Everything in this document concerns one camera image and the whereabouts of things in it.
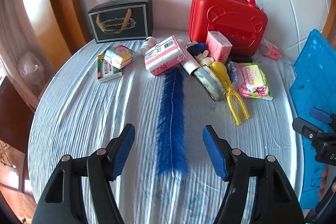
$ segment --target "bed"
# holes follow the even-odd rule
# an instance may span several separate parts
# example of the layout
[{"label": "bed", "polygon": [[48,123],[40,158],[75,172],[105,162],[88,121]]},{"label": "bed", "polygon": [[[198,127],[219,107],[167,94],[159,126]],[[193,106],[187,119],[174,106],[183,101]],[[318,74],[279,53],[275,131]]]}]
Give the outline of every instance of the bed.
[{"label": "bed", "polygon": [[[187,33],[182,31],[155,30],[153,35],[161,41],[171,34],[188,40]],[[123,44],[138,51],[141,42]],[[182,178],[157,177],[155,128],[164,77],[148,73],[138,52],[121,78],[99,84],[96,59],[111,46],[97,45],[94,40],[85,45],[58,71],[41,98],[28,152],[36,200],[62,155],[88,156],[117,137],[126,123],[136,128],[135,143],[122,175],[111,183],[125,223],[213,222],[227,183],[216,176],[205,150],[202,128],[207,124],[247,155],[274,155],[300,197],[302,140],[291,127],[295,110],[288,90],[295,76],[288,58],[276,62],[260,53],[254,56],[268,77],[274,99],[246,99],[251,118],[240,126],[236,126],[225,101],[213,102],[199,81],[184,72],[189,174]],[[254,186],[251,181],[244,223],[249,220]],[[96,223],[87,179],[83,181],[83,192],[89,223]]]}]

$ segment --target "small pink box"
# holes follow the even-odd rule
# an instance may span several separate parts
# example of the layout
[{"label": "small pink box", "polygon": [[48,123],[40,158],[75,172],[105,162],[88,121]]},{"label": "small pink box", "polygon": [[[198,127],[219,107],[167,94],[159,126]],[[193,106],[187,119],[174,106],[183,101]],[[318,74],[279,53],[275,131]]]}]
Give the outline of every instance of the small pink box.
[{"label": "small pink box", "polygon": [[268,58],[277,61],[281,58],[281,53],[278,50],[278,47],[273,45],[271,42],[267,41],[264,38],[262,39],[259,48],[262,55],[267,56]]},{"label": "small pink box", "polygon": [[146,52],[145,65],[154,76],[186,60],[175,36],[171,36]]},{"label": "small pink box", "polygon": [[232,44],[222,33],[208,31],[205,48],[209,51],[209,57],[225,63],[231,51]]}]

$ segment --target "colorful small box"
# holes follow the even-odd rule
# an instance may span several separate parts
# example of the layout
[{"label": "colorful small box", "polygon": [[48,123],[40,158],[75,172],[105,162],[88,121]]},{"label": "colorful small box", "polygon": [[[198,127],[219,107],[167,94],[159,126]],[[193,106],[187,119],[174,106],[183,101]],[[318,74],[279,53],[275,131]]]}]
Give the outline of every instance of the colorful small box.
[{"label": "colorful small box", "polygon": [[208,31],[206,49],[209,51],[209,57],[215,61],[225,63],[232,48],[230,41],[220,32]]},{"label": "colorful small box", "polygon": [[267,56],[268,58],[279,60],[281,58],[281,53],[278,50],[278,47],[273,45],[271,42],[263,39],[260,43],[260,51],[262,55]]},{"label": "colorful small box", "polygon": [[146,70],[158,75],[186,60],[175,36],[171,36],[146,52]]},{"label": "colorful small box", "polygon": [[134,51],[119,45],[109,49],[105,53],[105,60],[117,69],[121,69],[133,61]]},{"label": "colorful small box", "polygon": [[113,67],[104,59],[105,54],[98,55],[98,72],[97,79],[99,83],[123,76],[121,70]]}]

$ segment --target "yellow snowball maker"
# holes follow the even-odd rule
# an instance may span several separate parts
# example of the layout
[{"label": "yellow snowball maker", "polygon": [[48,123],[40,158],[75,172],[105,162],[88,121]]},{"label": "yellow snowball maker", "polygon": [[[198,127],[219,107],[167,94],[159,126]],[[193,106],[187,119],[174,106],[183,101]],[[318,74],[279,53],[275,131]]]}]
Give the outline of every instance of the yellow snowball maker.
[{"label": "yellow snowball maker", "polygon": [[225,87],[227,103],[235,119],[236,125],[239,126],[242,123],[242,121],[240,120],[240,117],[235,109],[235,106],[233,105],[231,101],[231,97],[232,96],[236,97],[236,100],[238,101],[240,105],[241,111],[243,112],[245,119],[248,119],[250,118],[250,114],[247,111],[247,108],[242,98],[240,97],[239,93],[233,89],[232,83],[230,81],[230,77],[228,76],[226,67],[223,63],[215,61],[210,65],[210,69],[213,71],[213,73],[217,76],[217,78],[220,80],[222,85]]}]

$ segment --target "red hard case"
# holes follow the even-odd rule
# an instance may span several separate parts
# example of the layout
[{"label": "red hard case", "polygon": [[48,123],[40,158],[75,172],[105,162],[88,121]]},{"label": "red hard case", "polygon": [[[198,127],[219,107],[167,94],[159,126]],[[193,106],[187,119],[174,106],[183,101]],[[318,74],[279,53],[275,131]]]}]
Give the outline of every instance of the red hard case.
[{"label": "red hard case", "polygon": [[191,41],[205,42],[208,31],[219,31],[232,44],[230,53],[253,56],[267,25],[267,16],[255,0],[192,0]]}]

